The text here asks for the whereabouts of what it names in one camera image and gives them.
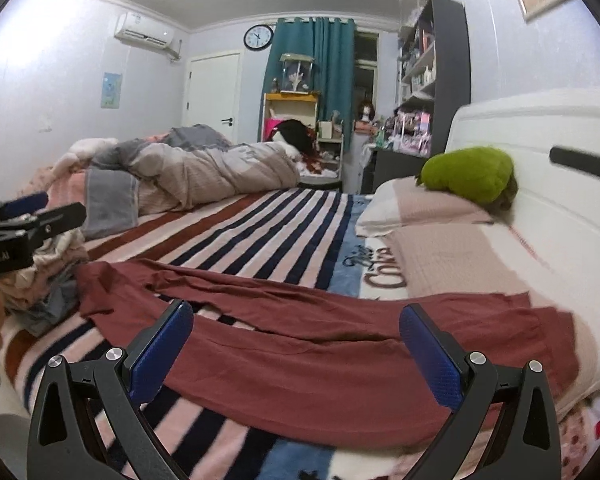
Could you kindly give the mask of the white bedroom door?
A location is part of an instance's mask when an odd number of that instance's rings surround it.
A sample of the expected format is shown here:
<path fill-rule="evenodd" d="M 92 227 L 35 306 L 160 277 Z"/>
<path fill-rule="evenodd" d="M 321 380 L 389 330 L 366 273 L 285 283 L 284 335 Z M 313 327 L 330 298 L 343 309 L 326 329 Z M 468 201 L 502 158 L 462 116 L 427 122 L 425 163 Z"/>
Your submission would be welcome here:
<path fill-rule="evenodd" d="M 206 125 L 237 142 L 242 52 L 214 52 L 186 63 L 182 125 Z"/>

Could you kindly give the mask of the white bed headboard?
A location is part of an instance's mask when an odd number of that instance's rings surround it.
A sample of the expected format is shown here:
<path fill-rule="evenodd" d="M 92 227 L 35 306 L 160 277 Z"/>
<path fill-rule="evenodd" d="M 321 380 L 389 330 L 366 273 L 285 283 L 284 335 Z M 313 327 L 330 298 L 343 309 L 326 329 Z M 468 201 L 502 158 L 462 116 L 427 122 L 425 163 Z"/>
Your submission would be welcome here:
<path fill-rule="evenodd" d="M 600 88 L 555 89 L 464 106 L 449 151 L 493 146 L 509 154 L 518 194 L 513 227 L 548 264 L 598 344 L 600 177 L 550 161 L 552 148 L 600 156 Z"/>

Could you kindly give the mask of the small blue wall poster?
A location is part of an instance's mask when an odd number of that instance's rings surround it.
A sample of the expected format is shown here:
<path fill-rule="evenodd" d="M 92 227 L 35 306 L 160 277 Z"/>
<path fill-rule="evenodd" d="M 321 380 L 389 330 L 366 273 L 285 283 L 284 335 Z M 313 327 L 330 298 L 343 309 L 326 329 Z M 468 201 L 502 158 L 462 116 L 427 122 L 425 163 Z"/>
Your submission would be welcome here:
<path fill-rule="evenodd" d="M 122 75 L 104 73 L 102 77 L 102 94 L 100 107 L 105 110 L 116 110 L 120 106 Z"/>

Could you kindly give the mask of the white wall air conditioner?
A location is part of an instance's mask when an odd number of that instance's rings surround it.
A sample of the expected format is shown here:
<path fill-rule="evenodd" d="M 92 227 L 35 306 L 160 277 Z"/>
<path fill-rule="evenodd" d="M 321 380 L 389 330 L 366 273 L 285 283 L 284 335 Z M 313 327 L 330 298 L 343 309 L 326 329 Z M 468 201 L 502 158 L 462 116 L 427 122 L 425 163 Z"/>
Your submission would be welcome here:
<path fill-rule="evenodd" d="M 129 44 L 156 50 L 165 50 L 174 60 L 180 58 L 178 50 L 172 48 L 175 29 L 136 12 L 125 12 L 118 17 L 114 38 Z"/>

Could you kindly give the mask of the white rolling cart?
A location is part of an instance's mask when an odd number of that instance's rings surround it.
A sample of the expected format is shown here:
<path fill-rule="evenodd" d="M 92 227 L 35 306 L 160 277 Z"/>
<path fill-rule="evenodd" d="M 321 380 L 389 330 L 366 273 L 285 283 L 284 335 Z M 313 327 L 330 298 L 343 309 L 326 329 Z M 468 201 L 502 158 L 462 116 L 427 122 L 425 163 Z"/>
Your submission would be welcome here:
<path fill-rule="evenodd" d="M 317 123 L 316 146 L 325 177 L 341 179 L 343 159 L 342 125 L 336 122 Z"/>

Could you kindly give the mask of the maroon red pants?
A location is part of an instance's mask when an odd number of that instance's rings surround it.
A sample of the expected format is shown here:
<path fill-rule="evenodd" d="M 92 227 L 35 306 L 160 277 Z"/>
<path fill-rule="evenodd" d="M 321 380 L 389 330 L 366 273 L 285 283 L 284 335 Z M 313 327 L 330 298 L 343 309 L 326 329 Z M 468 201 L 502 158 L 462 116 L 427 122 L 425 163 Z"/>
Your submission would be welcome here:
<path fill-rule="evenodd" d="M 169 299 L 200 318 L 166 384 L 242 425 L 338 448 L 418 448 L 448 414 L 401 341 L 400 300 L 367 300 L 146 259 L 76 270 L 80 312 L 110 344 L 154 324 Z"/>

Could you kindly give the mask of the near pink ribbed pillow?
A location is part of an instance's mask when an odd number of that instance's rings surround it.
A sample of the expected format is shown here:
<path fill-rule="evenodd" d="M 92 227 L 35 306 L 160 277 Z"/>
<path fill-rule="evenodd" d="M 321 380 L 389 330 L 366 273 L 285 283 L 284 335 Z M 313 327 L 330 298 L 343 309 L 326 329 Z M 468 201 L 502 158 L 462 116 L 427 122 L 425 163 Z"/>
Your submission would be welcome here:
<path fill-rule="evenodd" d="M 528 294 L 533 307 L 550 300 L 501 260 L 475 224 L 404 226 L 384 237 L 413 297 L 463 294 Z"/>

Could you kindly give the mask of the green plush toy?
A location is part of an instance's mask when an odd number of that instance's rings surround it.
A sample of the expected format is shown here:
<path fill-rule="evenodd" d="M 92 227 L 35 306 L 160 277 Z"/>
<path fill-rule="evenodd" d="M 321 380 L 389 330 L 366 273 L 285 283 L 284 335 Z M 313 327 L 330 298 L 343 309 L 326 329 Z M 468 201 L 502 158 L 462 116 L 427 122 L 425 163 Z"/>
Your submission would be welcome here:
<path fill-rule="evenodd" d="M 509 211 L 518 193 L 513 159 L 490 146 L 431 157 L 416 182 L 429 191 L 450 193 L 494 211 Z"/>

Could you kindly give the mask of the dark tall bookshelf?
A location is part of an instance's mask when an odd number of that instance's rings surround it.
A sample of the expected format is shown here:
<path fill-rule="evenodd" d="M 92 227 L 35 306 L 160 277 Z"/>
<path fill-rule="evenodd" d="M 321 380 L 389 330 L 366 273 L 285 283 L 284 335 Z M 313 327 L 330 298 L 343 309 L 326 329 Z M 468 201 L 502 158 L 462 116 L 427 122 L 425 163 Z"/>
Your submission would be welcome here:
<path fill-rule="evenodd" d="M 441 154 L 456 112 L 471 101 L 465 8 L 455 0 L 419 0 L 401 18 L 396 102 L 429 115 L 430 153 Z"/>

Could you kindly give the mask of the cluttered dark desk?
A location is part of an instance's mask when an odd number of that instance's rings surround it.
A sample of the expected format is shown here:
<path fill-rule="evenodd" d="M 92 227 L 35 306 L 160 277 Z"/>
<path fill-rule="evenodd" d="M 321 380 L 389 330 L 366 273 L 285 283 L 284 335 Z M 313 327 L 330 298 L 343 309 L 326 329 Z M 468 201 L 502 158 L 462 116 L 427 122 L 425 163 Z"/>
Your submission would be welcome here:
<path fill-rule="evenodd" d="M 351 191 L 372 194 L 379 185 L 396 178 L 413 177 L 422 169 L 426 159 L 411 153 L 396 151 L 392 135 L 395 126 L 402 132 L 402 118 L 398 108 L 388 118 L 374 122 L 357 120 L 353 128 Z"/>

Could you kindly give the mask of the grey pink rumpled duvet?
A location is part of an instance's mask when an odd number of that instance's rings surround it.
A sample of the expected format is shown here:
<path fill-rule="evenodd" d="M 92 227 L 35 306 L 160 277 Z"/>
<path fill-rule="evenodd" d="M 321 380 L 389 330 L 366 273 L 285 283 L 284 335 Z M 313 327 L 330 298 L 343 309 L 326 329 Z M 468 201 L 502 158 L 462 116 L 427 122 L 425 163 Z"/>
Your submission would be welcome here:
<path fill-rule="evenodd" d="M 206 125 L 129 141 L 87 138 L 36 170 L 19 194 L 45 192 L 50 207 L 83 204 L 83 235 L 97 240 L 135 228 L 148 214 L 294 188 L 300 159 L 281 138 L 231 144 Z"/>

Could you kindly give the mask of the mannequin head with wig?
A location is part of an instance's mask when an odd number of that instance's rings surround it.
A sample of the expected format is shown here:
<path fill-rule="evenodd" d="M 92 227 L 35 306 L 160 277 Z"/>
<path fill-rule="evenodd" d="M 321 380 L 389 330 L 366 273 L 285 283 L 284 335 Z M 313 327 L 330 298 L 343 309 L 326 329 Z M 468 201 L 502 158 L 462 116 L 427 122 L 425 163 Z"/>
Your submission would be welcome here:
<path fill-rule="evenodd" d="M 375 107 L 372 101 L 363 100 L 358 103 L 358 122 L 372 122 L 375 118 Z"/>

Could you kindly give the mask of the yellow white shelf cabinet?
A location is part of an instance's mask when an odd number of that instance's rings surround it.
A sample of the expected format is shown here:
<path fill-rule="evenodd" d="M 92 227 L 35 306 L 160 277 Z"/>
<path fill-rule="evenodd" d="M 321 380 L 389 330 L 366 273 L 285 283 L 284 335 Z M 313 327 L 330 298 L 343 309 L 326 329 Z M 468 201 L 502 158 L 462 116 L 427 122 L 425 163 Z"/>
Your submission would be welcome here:
<path fill-rule="evenodd" d="M 302 122 L 303 125 L 315 129 L 317 124 L 318 103 L 320 94 L 268 92 L 263 95 L 261 128 L 259 140 L 267 141 L 273 128 L 287 119 Z"/>

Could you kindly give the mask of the glass display case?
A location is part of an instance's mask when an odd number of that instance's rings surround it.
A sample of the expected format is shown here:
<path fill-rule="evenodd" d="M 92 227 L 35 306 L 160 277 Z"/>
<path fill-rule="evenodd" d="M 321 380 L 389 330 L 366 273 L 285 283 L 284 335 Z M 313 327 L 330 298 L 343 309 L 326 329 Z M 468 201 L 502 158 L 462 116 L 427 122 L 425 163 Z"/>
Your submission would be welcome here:
<path fill-rule="evenodd" d="M 282 66 L 280 91 L 283 93 L 308 94 L 312 88 L 314 57 L 303 54 L 283 53 L 279 59 Z"/>

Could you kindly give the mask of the black white plush toy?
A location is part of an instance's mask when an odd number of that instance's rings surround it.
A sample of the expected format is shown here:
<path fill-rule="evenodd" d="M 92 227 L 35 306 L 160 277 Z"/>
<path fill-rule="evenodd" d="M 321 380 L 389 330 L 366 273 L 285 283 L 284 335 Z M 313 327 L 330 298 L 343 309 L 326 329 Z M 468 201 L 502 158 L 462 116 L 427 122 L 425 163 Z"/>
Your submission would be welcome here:
<path fill-rule="evenodd" d="M 285 119 L 279 122 L 272 130 L 272 138 L 276 138 L 276 136 L 280 136 L 303 156 L 313 157 L 315 155 L 310 129 L 300 120 Z"/>

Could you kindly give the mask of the black round wall clock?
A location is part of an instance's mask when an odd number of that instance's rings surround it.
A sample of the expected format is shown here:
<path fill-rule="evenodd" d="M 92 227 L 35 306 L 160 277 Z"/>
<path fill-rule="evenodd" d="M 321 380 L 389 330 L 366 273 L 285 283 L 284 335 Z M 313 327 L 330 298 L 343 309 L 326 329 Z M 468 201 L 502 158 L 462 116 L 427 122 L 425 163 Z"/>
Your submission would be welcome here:
<path fill-rule="evenodd" d="M 257 24 L 249 27 L 242 38 L 244 46 L 249 51 L 262 51 L 273 41 L 274 29 L 267 24 Z"/>

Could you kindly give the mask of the pile of folded clothes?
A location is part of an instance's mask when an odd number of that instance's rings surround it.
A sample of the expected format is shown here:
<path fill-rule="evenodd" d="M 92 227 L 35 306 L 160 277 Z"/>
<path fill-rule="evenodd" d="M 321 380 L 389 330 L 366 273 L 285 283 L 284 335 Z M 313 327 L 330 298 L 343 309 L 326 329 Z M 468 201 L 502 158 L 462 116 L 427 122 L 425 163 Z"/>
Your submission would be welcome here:
<path fill-rule="evenodd" d="M 73 270 L 87 262 L 81 230 L 74 229 L 46 240 L 27 268 L 0 278 L 0 348 L 7 315 L 38 337 L 61 321 L 76 305 Z"/>

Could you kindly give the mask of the far pink white pillow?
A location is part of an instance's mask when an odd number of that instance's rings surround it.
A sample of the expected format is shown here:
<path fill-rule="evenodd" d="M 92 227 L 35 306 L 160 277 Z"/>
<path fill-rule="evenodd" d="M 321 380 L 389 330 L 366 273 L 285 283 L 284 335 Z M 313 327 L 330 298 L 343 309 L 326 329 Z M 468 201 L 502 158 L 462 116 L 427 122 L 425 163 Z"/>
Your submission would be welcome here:
<path fill-rule="evenodd" d="M 381 237 L 404 226 L 428 223 L 492 223 L 483 208 L 456 195 L 428 191 L 414 177 L 383 183 L 358 217 L 355 234 Z"/>

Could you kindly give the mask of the teal window curtain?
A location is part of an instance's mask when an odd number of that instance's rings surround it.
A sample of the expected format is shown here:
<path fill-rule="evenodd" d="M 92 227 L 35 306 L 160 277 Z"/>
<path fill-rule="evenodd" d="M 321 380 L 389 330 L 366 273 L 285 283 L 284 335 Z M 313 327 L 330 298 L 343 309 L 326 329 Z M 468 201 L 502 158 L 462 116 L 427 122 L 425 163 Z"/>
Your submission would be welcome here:
<path fill-rule="evenodd" d="M 280 57 L 284 53 L 314 58 L 311 89 L 320 94 L 317 120 L 342 119 L 343 151 L 351 146 L 353 126 L 355 21 L 341 18 L 279 18 L 268 54 L 262 92 L 269 92 L 274 78 L 282 82 Z"/>

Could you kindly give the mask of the striped plush bed blanket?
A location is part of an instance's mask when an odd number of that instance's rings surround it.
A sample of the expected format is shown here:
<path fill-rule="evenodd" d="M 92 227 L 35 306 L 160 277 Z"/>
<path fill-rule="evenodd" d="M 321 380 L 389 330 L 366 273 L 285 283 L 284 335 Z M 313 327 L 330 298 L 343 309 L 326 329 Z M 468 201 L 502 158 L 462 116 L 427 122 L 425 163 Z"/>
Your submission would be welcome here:
<path fill-rule="evenodd" d="M 100 261 L 146 258 L 344 296 L 404 299 L 407 284 L 390 250 L 355 233 L 366 206 L 365 197 L 337 192 L 246 195 L 191 212 L 153 214 L 86 248 Z M 401 450 L 292 442 L 239 425 L 170 388 L 160 390 L 144 415 L 193 479 L 388 479 L 414 463 Z"/>

